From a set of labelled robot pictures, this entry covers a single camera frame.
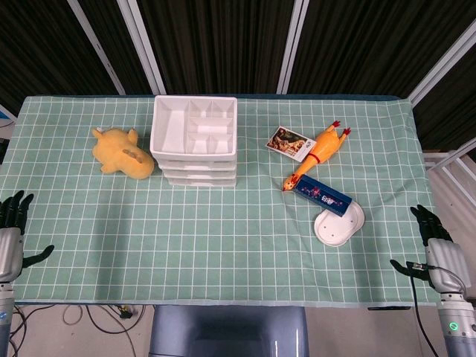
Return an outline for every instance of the table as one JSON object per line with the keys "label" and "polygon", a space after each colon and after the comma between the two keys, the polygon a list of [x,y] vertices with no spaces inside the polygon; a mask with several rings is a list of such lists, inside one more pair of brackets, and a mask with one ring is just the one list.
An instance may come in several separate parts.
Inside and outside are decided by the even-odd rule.
{"label": "table", "polygon": [[[134,127],[148,148],[152,108],[151,97],[25,100],[0,197],[35,194],[25,256],[56,248],[15,282],[20,302],[410,304],[389,259],[425,260],[408,208],[433,204],[408,100],[239,99],[235,188],[172,187],[158,168],[143,181],[102,175],[91,129]],[[320,207],[281,191],[298,163],[265,146],[278,125],[313,138],[334,120],[353,131],[309,175],[366,217],[339,248],[314,235]]]}

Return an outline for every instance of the stuffed animal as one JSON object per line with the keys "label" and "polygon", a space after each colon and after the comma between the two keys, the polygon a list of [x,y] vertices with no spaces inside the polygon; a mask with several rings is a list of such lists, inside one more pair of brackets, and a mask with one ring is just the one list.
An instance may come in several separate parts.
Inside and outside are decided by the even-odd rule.
{"label": "stuffed animal", "polygon": [[153,159],[137,147],[138,134],[134,129],[129,132],[93,129],[92,134],[97,139],[92,155],[103,164],[103,173],[122,171],[133,179],[141,180],[149,177],[154,170]]}

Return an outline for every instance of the rubber chicken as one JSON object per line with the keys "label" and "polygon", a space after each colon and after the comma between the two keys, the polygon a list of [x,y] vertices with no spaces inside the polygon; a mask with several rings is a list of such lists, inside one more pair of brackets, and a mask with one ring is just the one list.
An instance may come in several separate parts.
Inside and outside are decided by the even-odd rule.
{"label": "rubber chicken", "polygon": [[345,138],[350,134],[350,128],[344,129],[341,137],[337,136],[335,128],[341,125],[341,122],[336,120],[324,132],[319,134],[315,139],[315,145],[307,154],[306,160],[299,166],[299,168],[288,177],[283,184],[283,191],[292,190],[299,182],[300,177],[307,173],[312,167],[317,164],[322,164],[332,156],[334,152],[339,150]]}

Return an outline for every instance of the blue box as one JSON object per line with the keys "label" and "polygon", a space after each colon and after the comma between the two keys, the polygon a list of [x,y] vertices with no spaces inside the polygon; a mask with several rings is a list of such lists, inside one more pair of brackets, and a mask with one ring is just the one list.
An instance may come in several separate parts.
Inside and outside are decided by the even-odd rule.
{"label": "blue box", "polygon": [[340,217],[344,215],[352,202],[352,199],[349,196],[345,196],[343,193],[340,193],[306,175],[301,176],[300,181],[292,190]]}

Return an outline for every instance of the picture card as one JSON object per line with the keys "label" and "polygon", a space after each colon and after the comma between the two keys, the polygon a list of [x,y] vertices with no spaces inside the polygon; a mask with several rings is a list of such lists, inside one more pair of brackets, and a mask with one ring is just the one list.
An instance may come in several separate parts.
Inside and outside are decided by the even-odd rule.
{"label": "picture card", "polygon": [[314,147],[315,141],[297,134],[283,126],[277,128],[266,146],[283,155],[301,162]]}

